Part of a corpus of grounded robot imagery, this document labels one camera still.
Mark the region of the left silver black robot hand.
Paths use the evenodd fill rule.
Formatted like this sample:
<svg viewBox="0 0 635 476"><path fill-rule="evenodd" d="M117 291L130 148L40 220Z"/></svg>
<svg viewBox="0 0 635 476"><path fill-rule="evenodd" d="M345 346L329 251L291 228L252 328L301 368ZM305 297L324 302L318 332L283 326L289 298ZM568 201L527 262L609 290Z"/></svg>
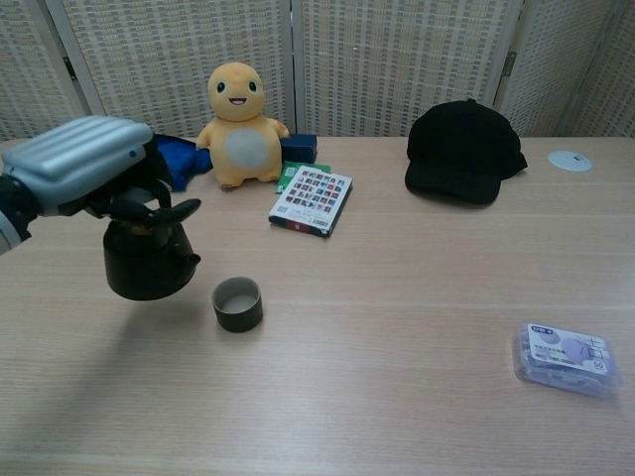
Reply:
<svg viewBox="0 0 635 476"><path fill-rule="evenodd" d="M91 115L66 122L2 155L1 222L86 210L144 228L181 223L201 206L171 202L172 178L152 128Z"/></svg>

